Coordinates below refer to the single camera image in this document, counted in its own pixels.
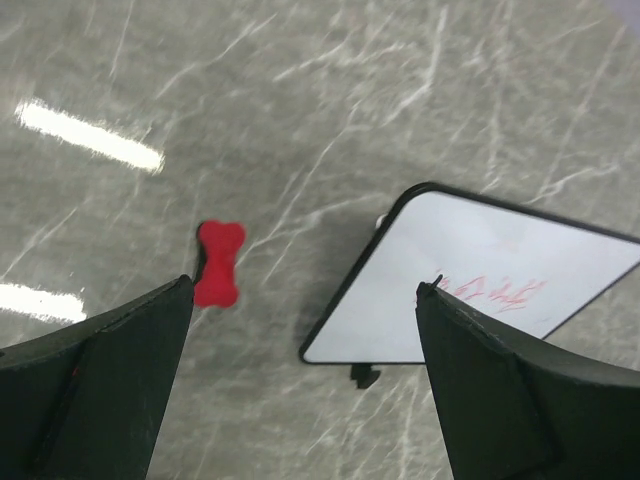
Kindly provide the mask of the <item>black-framed small whiteboard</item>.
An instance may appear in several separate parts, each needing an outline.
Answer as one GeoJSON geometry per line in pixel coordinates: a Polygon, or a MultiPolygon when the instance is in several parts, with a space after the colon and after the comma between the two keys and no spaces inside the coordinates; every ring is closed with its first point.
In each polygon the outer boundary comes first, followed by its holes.
{"type": "Polygon", "coordinates": [[[421,282],[543,339],[638,265],[634,236],[420,183],[379,218],[299,356],[348,365],[367,388],[381,365],[423,363],[414,312],[421,282]]]}

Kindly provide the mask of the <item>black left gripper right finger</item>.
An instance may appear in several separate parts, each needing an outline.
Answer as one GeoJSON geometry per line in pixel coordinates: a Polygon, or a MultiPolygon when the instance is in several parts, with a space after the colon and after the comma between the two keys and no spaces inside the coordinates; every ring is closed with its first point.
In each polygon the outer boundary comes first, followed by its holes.
{"type": "Polygon", "coordinates": [[[420,283],[416,320],[456,479],[636,479],[639,373],[420,283]]]}

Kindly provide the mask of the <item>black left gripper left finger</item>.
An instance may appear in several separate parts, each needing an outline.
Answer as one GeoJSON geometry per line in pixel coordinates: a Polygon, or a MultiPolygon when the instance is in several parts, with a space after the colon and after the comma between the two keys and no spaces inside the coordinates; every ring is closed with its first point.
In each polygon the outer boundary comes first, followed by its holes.
{"type": "Polygon", "coordinates": [[[4,479],[143,479],[193,311],[177,279],[1,350],[4,479]]]}

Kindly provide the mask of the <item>red bone-shaped eraser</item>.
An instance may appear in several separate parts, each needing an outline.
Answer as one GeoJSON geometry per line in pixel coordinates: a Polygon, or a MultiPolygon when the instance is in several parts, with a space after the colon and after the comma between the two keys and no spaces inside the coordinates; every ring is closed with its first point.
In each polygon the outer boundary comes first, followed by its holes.
{"type": "Polygon", "coordinates": [[[236,257],[245,239],[245,228],[236,222],[203,222],[196,235],[204,263],[195,282],[194,303],[200,308],[233,306],[239,297],[236,257]]]}

